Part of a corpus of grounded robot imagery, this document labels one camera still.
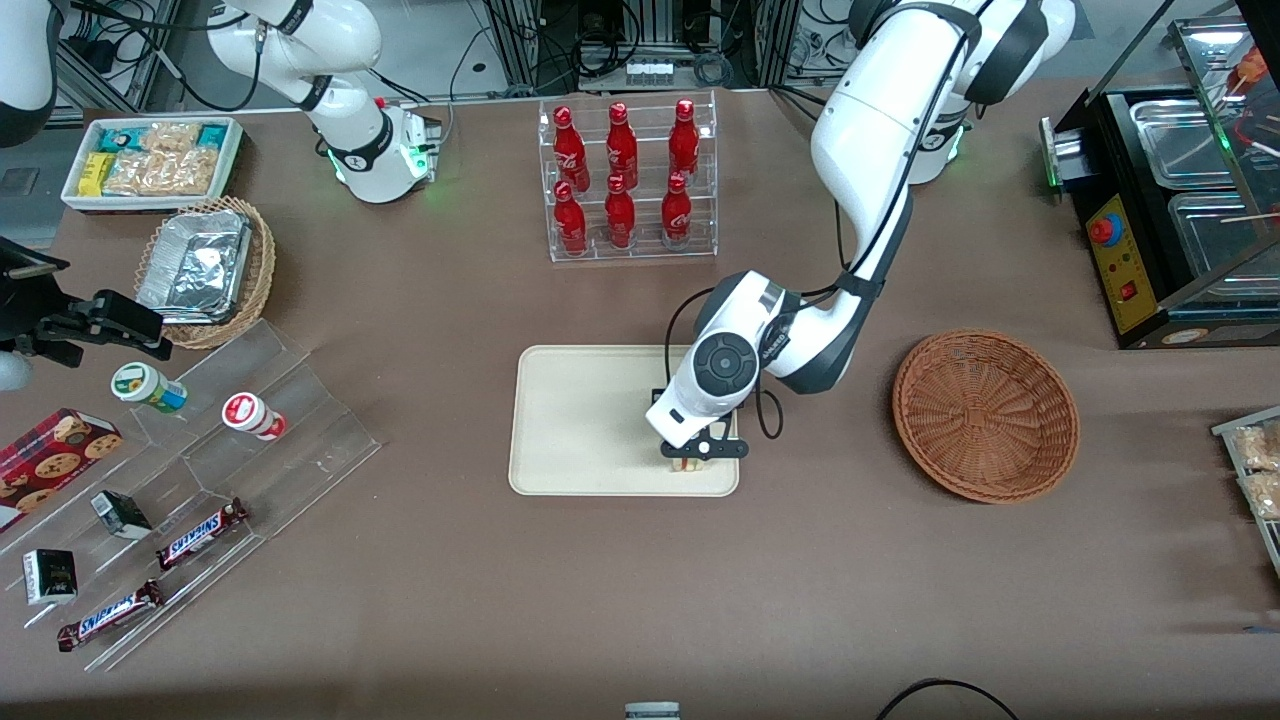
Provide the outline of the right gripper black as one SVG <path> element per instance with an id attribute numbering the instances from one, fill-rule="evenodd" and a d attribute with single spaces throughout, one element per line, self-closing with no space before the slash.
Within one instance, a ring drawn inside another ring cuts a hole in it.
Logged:
<path id="1" fill-rule="evenodd" d="M 70 264 L 1 237 L 1 350 L 44 357 L 78 368 L 91 345 L 118 345 L 159 361 L 172 357 L 173 342 L 163 336 L 163 316 L 114 290 L 100 290 L 90 300 L 61 291 L 55 274 Z M 65 337 L 32 334 L 46 316 L 61 314 Z"/>

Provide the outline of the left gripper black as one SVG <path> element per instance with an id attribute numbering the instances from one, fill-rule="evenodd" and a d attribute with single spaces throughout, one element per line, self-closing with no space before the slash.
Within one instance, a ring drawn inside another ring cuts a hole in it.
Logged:
<path id="1" fill-rule="evenodd" d="M 691 457 L 704 462 L 716 459 L 746 457 L 750 452 L 750 446 L 739 436 L 739 411 L 742 407 L 744 405 L 740 404 L 713 421 L 712 436 L 692 438 L 687 446 L 673 447 L 671 445 L 660 445 L 660 455 L 676 461 Z"/>

